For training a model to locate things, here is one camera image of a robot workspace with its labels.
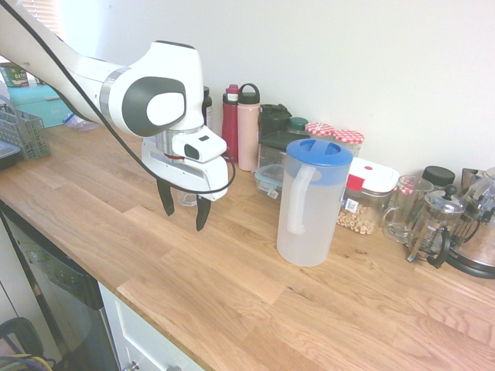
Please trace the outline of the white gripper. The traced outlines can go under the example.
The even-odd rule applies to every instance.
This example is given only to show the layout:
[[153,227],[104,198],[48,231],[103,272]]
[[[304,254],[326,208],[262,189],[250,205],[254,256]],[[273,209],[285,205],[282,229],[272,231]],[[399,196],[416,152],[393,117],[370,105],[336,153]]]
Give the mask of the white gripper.
[[[185,192],[212,191],[228,183],[227,162],[220,156],[205,163],[185,158],[176,162],[165,156],[155,145],[155,138],[144,138],[142,142],[142,162],[159,178],[157,188],[163,209],[167,216],[175,212],[171,193],[174,188]],[[196,196],[196,230],[201,231],[208,219],[211,201],[216,201],[227,193],[227,189]]]

